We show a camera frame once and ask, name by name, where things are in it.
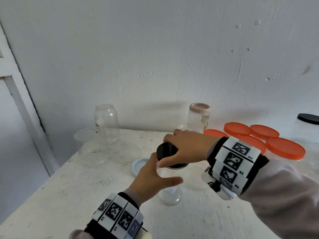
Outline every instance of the door frame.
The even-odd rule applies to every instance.
[[[18,65],[11,52],[6,36],[0,23],[0,77],[4,77],[13,100],[30,133],[31,139],[46,167],[49,175],[53,175],[59,165],[55,159],[52,147],[41,126],[37,111],[34,107],[26,84],[19,71]]]

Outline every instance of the black lid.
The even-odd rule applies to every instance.
[[[319,116],[316,115],[300,113],[298,114],[297,118],[307,123],[319,125]]]
[[[178,148],[175,147],[173,144],[170,142],[165,142],[162,143],[161,145],[158,146],[156,150],[156,156],[157,160],[160,161],[163,158],[173,156],[175,153],[177,153]],[[185,168],[188,164],[187,163],[178,163],[175,165],[172,165],[170,167],[167,167],[169,169],[182,169]]]

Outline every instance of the table surface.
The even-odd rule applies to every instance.
[[[121,143],[133,143],[142,157],[156,151],[166,133],[120,130]],[[70,158],[2,225],[0,239],[61,239],[84,229],[92,213],[111,192],[129,187],[130,164],[109,159],[98,167],[84,166],[78,154]],[[157,238],[278,238],[239,198],[224,201],[211,189],[193,191],[182,186],[183,201],[163,205],[158,196],[145,202],[144,227]]]

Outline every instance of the stacked orange lids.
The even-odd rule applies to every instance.
[[[255,148],[258,148],[261,151],[261,154],[264,155],[266,151],[266,145],[263,141],[259,140],[258,138],[255,138],[253,136],[248,135],[237,135],[236,138],[238,138],[240,141],[243,141]]]
[[[302,146],[284,138],[269,138],[265,144],[273,154],[290,160],[301,160],[306,154]]]
[[[228,122],[224,125],[224,132],[228,135],[237,137],[237,135],[250,135],[249,126],[238,122]]]
[[[226,133],[221,132],[219,130],[215,130],[215,129],[206,129],[204,130],[204,134],[212,136],[212,137],[216,137],[216,138],[228,137]]]
[[[279,132],[277,132],[275,129],[272,129],[268,126],[251,125],[250,129],[251,129],[251,135],[261,140],[267,141],[269,138],[279,137]]]

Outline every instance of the door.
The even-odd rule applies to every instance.
[[[0,78],[0,224],[48,178],[4,78]]]

